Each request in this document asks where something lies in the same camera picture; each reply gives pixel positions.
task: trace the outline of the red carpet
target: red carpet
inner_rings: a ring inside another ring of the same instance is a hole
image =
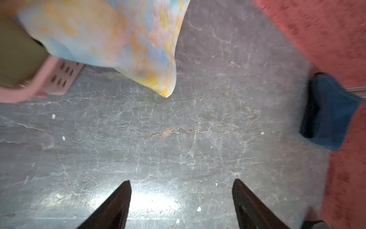
[[[366,86],[366,0],[254,2],[321,71],[345,88]],[[366,102],[331,154],[321,218],[332,229],[366,229]]]
[[[254,0],[314,65],[366,86],[365,0]]]
[[[347,138],[332,152],[321,218],[332,229],[366,228],[366,101],[356,112]]]

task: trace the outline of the gray floor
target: gray floor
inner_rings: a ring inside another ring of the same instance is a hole
[[[76,228],[124,180],[127,228],[238,228],[235,178],[299,228],[329,159],[298,134],[309,63],[250,0],[192,0],[176,61],[167,99],[87,67],[0,105],[0,228]]]

